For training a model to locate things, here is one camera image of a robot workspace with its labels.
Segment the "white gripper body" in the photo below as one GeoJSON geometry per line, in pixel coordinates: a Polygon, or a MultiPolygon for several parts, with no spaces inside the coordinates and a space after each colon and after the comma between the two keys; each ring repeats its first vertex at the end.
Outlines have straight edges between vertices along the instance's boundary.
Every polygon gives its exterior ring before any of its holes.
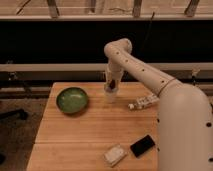
{"type": "Polygon", "coordinates": [[[110,66],[106,67],[105,70],[105,78],[106,78],[106,83],[104,85],[104,89],[108,91],[112,90],[118,90],[118,85],[122,79],[123,76],[123,70],[121,68],[111,68],[110,66]],[[110,89],[109,84],[111,80],[115,80],[115,88],[110,89]]]}

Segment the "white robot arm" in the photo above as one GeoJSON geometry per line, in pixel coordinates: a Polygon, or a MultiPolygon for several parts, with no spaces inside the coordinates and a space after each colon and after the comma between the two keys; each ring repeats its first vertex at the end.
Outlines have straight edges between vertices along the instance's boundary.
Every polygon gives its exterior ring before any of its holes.
{"type": "Polygon", "coordinates": [[[159,98],[158,171],[213,171],[213,112],[206,94],[133,57],[123,38],[105,45],[105,92],[113,97],[124,71],[159,98]]]}

